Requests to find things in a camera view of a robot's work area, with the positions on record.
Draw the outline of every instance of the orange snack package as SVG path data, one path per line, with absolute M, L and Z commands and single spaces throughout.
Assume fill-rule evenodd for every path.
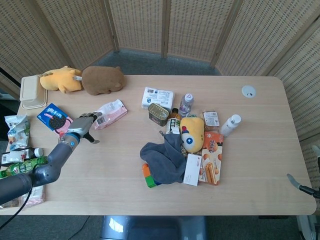
M 204 132 L 199 182 L 219 185 L 223 142 L 222 134 L 212 131 Z

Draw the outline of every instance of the woven panel screen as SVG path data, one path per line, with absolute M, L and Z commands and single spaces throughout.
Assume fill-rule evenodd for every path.
M 98 0 L 37 0 L 77 69 L 113 50 L 105 8 Z
M 23 0 L 0 1 L 1 67 L 17 81 L 66 64 Z
M 319 5 L 319 0 L 244 0 L 216 67 L 222 75 L 261 75 Z
M 171 0 L 168 54 L 210 62 L 233 0 Z
M 19 99 L 20 87 L 10 81 L 5 75 L 0 73 L 0 89 L 12 95 L 12 97 Z
M 275 77 L 283 82 L 298 135 L 320 131 L 320 28 Z
M 161 0 L 109 0 L 120 48 L 161 52 Z
M 320 146 L 320 137 L 312 141 L 302 141 L 300 143 L 306 169 L 309 174 L 311 186 L 314 189 L 320 188 L 320 172 L 318 167 L 318 159 L 315 152 L 312 150 L 312 145 Z M 320 199 L 316 199 L 316 214 L 320 214 Z

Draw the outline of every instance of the plastic bottle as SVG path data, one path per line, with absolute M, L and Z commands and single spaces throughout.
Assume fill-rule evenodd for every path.
M 240 122 L 241 122 L 241 117 L 239 115 L 237 114 L 232 115 L 222 125 L 220 133 L 225 137 L 229 136 L 229 134 L 239 125 Z
M 180 134 L 179 127 L 181 116 L 178 112 L 178 108 L 173 108 L 172 113 L 169 114 L 168 122 L 166 124 L 166 134 Z
M 191 93 L 187 93 L 181 99 L 179 114 L 181 117 L 187 117 L 188 114 L 191 112 L 192 104 L 194 103 L 195 99 Z
M 0 171 L 0 179 L 17 174 L 28 173 L 35 167 L 35 165 L 46 163 L 48 163 L 46 156 L 41 156 L 24 162 L 14 163 L 8 166 L 6 170 Z
M 31 146 L 17 148 L 11 152 L 5 152 L 1 156 L 1 165 L 6 167 L 15 163 L 23 163 L 25 160 L 35 159 L 44 155 L 42 148 Z

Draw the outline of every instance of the stuffed animal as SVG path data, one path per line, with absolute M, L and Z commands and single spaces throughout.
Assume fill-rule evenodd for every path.
M 91 95 L 119 91 L 126 83 L 119 66 L 89 66 L 82 72 L 83 88 Z
M 81 76 L 81 71 L 75 68 L 64 66 L 59 69 L 46 71 L 40 77 L 43 88 L 51 91 L 60 90 L 62 93 L 81 90 L 81 82 L 75 80 L 75 76 Z
M 184 117 L 180 122 L 182 145 L 189 153 L 196 153 L 204 144 L 205 123 L 199 117 Z

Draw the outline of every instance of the gray carpet floor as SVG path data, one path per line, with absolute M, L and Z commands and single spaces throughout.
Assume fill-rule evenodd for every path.
M 219 75 L 208 63 L 174 57 L 163 59 L 158 54 L 131 50 L 111 53 L 94 65 L 120 66 L 123 73 L 127 75 Z M 8 142 L 0 141 L 0 153 L 5 151 L 7 144 Z M 0 225 L 8 218 L 9 216 L 0 215 Z M 82 227 L 86 218 L 86 216 L 18 215 L 0 231 L 0 240 L 67 240 Z M 83 230 L 72 239 L 99 239 L 101 224 L 102 216 L 91 216 Z M 287 219 L 259 219 L 257 216 L 209 216 L 207 217 L 207 232 L 210 240 L 300 239 L 295 216 Z

